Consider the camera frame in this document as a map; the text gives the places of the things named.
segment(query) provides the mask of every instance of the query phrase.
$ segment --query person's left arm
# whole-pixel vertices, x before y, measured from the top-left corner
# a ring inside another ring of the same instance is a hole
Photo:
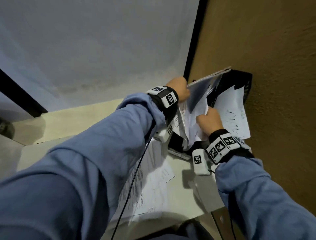
[[[179,100],[184,78],[168,83]],[[110,116],[0,183],[0,236],[100,239],[145,145],[165,126],[149,95],[128,96]]]

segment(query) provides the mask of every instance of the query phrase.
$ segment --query hand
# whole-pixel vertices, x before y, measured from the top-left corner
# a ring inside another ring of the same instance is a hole
[[[176,91],[180,103],[184,102],[190,96],[190,91],[186,88],[186,79],[184,77],[173,78],[166,86]]]
[[[199,115],[195,118],[203,132],[210,136],[213,132],[223,129],[221,117],[215,108],[209,107],[206,115]]]

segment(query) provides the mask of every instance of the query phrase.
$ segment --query black wristband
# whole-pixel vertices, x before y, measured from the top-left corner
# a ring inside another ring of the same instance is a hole
[[[176,116],[177,110],[178,110],[178,104],[177,102],[179,101],[179,97],[177,92],[172,89],[171,87],[167,87],[167,89],[161,91],[160,93],[158,93],[157,95],[152,95],[149,94],[148,95],[151,97],[152,101],[156,104],[156,106],[158,107],[158,109],[160,111],[163,112],[163,114],[165,115],[165,119],[166,119],[166,125],[168,126],[171,121],[173,120],[173,118]],[[165,97],[166,95],[168,95],[169,93],[173,92],[177,102],[172,104],[171,106],[169,106],[168,108],[166,108],[162,102],[162,98]]]
[[[226,154],[221,154],[221,151],[224,149],[208,149],[207,153],[209,154],[209,156],[211,157],[211,159],[214,161],[214,157],[216,157],[218,154],[220,154],[222,156],[221,160],[219,162],[215,162],[215,164],[218,164],[218,163],[222,163],[222,162],[228,162],[232,156],[236,155],[236,156],[241,156],[241,157],[246,157],[246,158],[254,158],[253,154],[248,150],[248,149],[245,149],[242,147],[242,145],[246,145],[245,143],[243,143],[239,138],[236,138],[236,137],[232,137],[232,136],[228,136],[227,138],[228,139],[222,139],[220,136],[221,135],[226,135],[226,134],[229,134],[230,133],[226,130],[226,129],[219,129],[219,130],[216,130],[215,132],[213,132],[210,136],[209,136],[209,141],[212,145],[212,143],[217,140],[218,141],[218,138],[220,138],[220,141],[218,144],[222,144],[222,146],[224,146],[224,148],[229,148],[230,146],[233,146],[233,145],[230,145],[230,142],[231,141],[231,144],[236,144],[238,143],[239,144],[239,147],[238,148],[235,148],[235,149],[230,149]]]

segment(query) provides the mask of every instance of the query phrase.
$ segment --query long-sleeve shirt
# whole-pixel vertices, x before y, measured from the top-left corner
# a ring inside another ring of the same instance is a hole
[[[130,95],[110,116],[3,180],[0,239],[100,239],[146,143],[164,125],[150,96]],[[215,175],[224,204],[240,210],[248,239],[316,239],[316,218],[271,180],[260,160],[234,156]]]

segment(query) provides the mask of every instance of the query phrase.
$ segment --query person's left hand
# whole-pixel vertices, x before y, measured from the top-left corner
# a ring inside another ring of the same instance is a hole
[[[166,86],[176,91],[180,103],[184,102],[190,96],[190,91],[186,88],[186,79],[184,77],[173,78]]]

